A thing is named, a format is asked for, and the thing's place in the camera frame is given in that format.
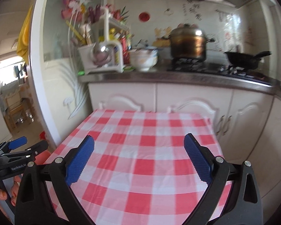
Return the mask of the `person's left hand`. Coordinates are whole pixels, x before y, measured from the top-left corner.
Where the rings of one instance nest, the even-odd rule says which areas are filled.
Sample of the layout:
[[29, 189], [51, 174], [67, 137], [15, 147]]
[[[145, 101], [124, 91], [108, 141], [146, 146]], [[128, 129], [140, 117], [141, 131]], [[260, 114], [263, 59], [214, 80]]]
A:
[[[22, 179], [21, 175], [17, 175], [13, 178], [13, 187], [11, 188], [11, 194], [12, 194], [11, 203], [13, 206], [16, 205], [16, 198], [18, 196], [19, 184], [21, 182], [21, 179]], [[7, 199], [7, 193], [0, 189], [0, 200], [5, 201], [6, 199]], [[0, 210], [5, 216], [7, 216], [6, 212], [3, 210], [1, 205], [0, 205]]]

